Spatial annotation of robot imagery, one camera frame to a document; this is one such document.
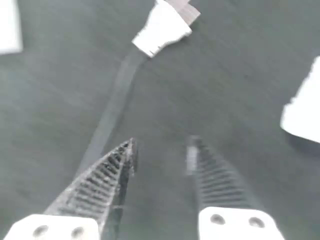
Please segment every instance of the dark gray table surface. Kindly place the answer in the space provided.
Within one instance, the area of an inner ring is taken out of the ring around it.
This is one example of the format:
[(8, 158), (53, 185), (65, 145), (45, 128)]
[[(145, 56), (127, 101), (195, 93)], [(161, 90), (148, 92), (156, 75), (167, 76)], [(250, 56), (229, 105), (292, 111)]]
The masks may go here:
[[(120, 239), (197, 238), (190, 134), (238, 167), (288, 240), (319, 239), (320, 155), (279, 122), (319, 54), (320, 1), (192, 3), (192, 35), (140, 68), (112, 138), (140, 143)], [(0, 56), (0, 237), (72, 180), (153, 4), (19, 1), (24, 52)]]

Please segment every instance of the white object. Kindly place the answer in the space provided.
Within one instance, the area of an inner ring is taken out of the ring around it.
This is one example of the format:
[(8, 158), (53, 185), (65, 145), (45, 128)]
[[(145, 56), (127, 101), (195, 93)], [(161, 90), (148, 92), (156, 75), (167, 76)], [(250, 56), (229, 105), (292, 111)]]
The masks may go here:
[(284, 240), (263, 211), (207, 207), (198, 216), (199, 240)]
[(99, 240), (94, 219), (34, 214), (12, 225), (4, 240)]
[(20, 17), (16, 0), (0, 0), (0, 55), (23, 49)]
[(320, 143), (320, 57), (296, 96), (284, 106), (280, 126), (288, 133)]
[(152, 58), (165, 46), (191, 33), (191, 28), (173, 6), (164, 0), (156, 0), (144, 28), (132, 43)]

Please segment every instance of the screw hole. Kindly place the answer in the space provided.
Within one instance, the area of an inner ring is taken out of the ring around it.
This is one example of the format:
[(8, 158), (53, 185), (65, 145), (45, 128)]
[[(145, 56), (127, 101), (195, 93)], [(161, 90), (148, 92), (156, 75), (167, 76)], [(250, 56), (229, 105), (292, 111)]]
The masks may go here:
[(75, 229), (73, 229), (72, 233), (71, 233), (71, 237), (73, 239), (78, 239), (80, 238), (83, 234), (84, 234), (84, 228), (79, 226), (79, 227), (76, 227)]
[(210, 218), (211, 222), (213, 224), (219, 224), (219, 225), (224, 225), (226, 223), (226, 221), (224, 220), (224, 218), (222, 216), (220, 216), (219, 214), (213, 214)]
[(251, 217), (249, 219), (249, 224), (252, 227), (260, 228), (260, 229), (265, 227), (264, 222), (260, 218), (257, 218), (257, 217)]
[(40, 236), (43, 236), (47, 231), (49, 227), (47, 225), (41, 225), (38, 226), (34, 231), (33, 231), (33, 236), (35, 238), (38, 238)]

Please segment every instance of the black strip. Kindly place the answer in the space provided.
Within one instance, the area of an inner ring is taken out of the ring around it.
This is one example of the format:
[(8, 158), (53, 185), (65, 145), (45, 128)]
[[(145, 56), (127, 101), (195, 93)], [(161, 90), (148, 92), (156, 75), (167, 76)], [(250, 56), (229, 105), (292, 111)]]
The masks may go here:
[(102, 157), (103, 150), (108, 145), (126, 106), (135, 73), (147, 59), (143, 52), (134, 47), (122, 61), (111, 90), (111, 97), (83, 155), (76, 177)]

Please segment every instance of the white connector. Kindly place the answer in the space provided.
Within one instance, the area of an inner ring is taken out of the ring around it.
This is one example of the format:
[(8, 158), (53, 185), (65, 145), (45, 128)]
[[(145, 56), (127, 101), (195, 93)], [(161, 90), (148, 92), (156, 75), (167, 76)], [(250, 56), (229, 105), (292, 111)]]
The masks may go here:
[(132, 43), (152, 58), (165, 46), (190, 35), (192, 30), (189, 25), (200, 13), (188, 2), (185, 2), (184, 6), (181, 4), (179, 6), (180, 9), (175, 9), (164, 0), (156, 0), (144, 28), (135, 36)]

